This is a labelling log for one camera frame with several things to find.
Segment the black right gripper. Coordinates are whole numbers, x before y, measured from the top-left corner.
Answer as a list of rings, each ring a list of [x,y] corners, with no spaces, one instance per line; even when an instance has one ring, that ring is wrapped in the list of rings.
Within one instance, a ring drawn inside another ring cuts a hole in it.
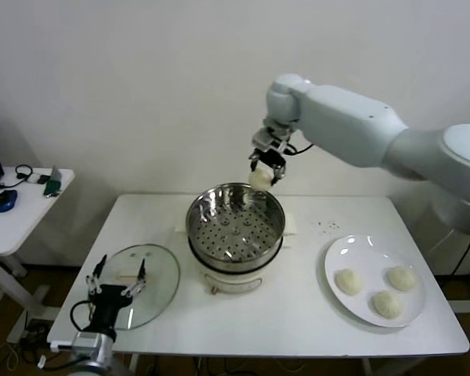
[[[272,185],[275,186],[286,174],[286,161],[284,157],[275,150],[254,150],[249,157],[250,169],[254,171],[259,162],[273,168]]]

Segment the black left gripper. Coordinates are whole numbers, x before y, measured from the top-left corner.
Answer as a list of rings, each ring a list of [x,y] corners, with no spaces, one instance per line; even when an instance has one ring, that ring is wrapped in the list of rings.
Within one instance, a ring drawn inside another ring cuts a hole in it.
[[[114,333],[115,324],[121,309],[131,305],[132,300],[146,285],[145,259],[142,260],[136,281],[130,286],[103,284],[99,278],[105,266],[107,257],[104,255],[96,264],[92,273],[87,275],[85,282],[88,286],[89,301],[94,305],[89,332]]]

